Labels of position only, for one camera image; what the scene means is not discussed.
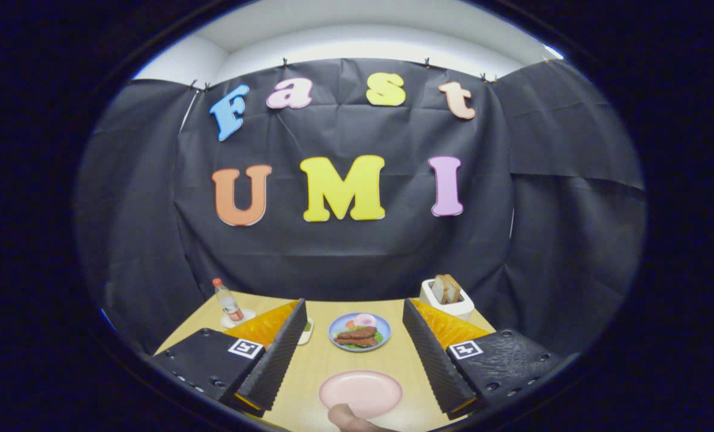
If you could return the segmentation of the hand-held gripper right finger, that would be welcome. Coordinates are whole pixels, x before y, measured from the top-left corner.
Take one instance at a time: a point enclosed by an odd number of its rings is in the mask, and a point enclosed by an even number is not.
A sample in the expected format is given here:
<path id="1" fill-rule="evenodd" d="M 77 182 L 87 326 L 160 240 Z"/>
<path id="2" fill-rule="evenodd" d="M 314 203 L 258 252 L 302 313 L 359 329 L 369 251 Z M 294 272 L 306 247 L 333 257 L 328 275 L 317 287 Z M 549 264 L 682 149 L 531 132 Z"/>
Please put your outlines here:
<path id="1" fill-rule="evenodd" d="M 488 332 L 417 299 L 404 300 L 403 323 L 437 404 L 451 420 L 502 410 L 568 363 L 516 330 Z"/>

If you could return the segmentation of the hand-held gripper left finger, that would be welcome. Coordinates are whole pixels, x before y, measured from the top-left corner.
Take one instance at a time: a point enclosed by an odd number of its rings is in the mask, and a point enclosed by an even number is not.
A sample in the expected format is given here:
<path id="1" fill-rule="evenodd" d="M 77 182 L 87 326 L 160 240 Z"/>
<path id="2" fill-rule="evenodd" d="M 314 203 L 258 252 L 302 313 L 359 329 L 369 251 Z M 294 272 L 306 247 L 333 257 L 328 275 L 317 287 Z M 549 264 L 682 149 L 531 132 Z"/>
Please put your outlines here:
<path id="1" fill-rule="evenodd" d="M 272 410 L 307 325 L 305 299 L 225 332 L 202 328 L 151 358 L 151 364 L 220 404 L 251 415 Z"/>

